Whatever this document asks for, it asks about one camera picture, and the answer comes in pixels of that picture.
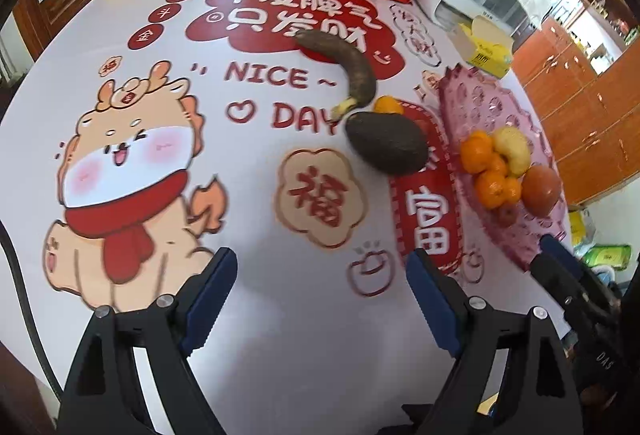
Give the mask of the small dark red fruit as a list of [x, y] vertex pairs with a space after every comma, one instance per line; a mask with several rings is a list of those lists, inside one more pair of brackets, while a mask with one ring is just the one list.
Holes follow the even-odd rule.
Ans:
[[509, 202], [503, 203], [495, 209], [494, 218], [501, 228], [509, 228], [518, 219], [518, 206]]

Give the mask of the red yellow apple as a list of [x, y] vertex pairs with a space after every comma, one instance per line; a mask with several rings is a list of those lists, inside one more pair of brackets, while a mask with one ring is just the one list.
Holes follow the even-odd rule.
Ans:
[[529, 213], [546, 217], [560, 199], [561, 189], [561, 179], [552, 168], [534, 165], [522, 179], [521, 200]]

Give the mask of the dark avocado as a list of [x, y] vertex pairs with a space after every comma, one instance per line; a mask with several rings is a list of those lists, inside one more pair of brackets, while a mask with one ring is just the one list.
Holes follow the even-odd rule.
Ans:
[[344, 131], [361, 160], [385, 175], [411, 175], [426, 166], [426, 135], [405, 115], [357, 112], [347, 117]]

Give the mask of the tangerine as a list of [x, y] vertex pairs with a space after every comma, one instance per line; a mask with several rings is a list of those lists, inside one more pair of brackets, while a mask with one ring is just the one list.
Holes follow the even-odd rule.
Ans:
[[491, 155], [488, 169], [491, 170], [491, 172], [496, 172], [503, 177], [506, 177], [510, 174], [510, 170], [508, 164], [506, 164], [506, 160], [497, 152], [494, 152]]
[[476, 130], [462, 140], [459, 144], [460, 163], [466, 173], [476, 175], [488, 169], [494, 143], [487, 132]]
[[375, 100], [373, 111], [379, 114], [403, 114], [401, 103], [392, 96], [381, 96]]
[[521, 200], [522, 185], [518, 178], [508, 176], [503, 183], [503, 203], [516, 205]]
[[476, 199], [486, 210], [495, 210], [506, 201], [506, 175], [487, 169], [474, 181]]

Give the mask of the overripe brown banana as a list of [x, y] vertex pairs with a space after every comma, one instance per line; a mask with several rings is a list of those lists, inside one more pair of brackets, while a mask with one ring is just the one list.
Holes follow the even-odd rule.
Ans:
[[299, 47], [318, 52], [341, 65], [348, 80], [348, 95], [331, 110], [331, 121], [339, 122], [350, 111], [369, 106], [378, 89], [368, 58], [345, 39], [318, 30], [298, 31], [294, 40]]

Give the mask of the tangerine in tray edge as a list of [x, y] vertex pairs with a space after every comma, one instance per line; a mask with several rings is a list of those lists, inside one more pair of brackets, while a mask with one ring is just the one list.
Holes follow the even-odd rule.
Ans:
[[503, 183], [503, 203], [516, 205], [521, 200], [522, 185], [518, 178], [508, 176]]

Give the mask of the yellow pear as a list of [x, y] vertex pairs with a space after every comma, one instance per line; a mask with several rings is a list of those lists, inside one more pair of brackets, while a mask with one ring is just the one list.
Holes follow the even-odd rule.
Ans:
[[530, 166], [530, 152], [527, 138], [516, 127], [503, 126], [492, 134], [494, 149], [506, 159], [506, 165], [512, 176], [518, 178], [526, 173]]

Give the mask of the wooden cabinet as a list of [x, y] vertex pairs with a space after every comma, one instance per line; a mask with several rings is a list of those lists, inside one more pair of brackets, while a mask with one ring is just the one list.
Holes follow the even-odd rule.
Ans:
[[604, 73], [553, 18], [514, 52], [512, 69], [541, 121], [567, 202], [582, 204], [639, 176], [639, 45]]

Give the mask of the pink plastic fruit tray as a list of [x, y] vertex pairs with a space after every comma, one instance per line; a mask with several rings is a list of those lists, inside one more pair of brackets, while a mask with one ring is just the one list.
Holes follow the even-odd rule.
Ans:
[[542, 236], [567, 235], [546, 137], [512, 90], [475, 68], [447, 69], [437, 90], [465, 199], [492, 243], [526, 270]]

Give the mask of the yellow tissue box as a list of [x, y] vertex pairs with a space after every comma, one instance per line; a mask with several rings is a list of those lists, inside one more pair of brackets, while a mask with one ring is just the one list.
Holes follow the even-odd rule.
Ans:
[[513, 39], [491, 20], [476, 17], [470, 24], [458, 23], [448, 37], [469, 65], [495, 78], [503, 78], [511, 69]]

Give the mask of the printed red white tablecloth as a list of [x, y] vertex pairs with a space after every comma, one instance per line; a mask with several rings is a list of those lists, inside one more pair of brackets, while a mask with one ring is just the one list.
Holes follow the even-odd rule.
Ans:
[[[390, 179], [331, 109], [318, 28], [371, 61], [425, 128], [430, 157]], [[190, 363], [230, 434], [372, 434], [433, 400], [451, 368], [405, 278], [415, 247], [492, 306], [561, 309], [466, 202], [436, 94], [461, 59], [390, 0], [94, 0], [27, 74], [1, 120], [1, 221], [38, 348], [15, 311], [2, 341], [64, 383], [96, 308], [150, 305], [221, 247], [238, 279]]]

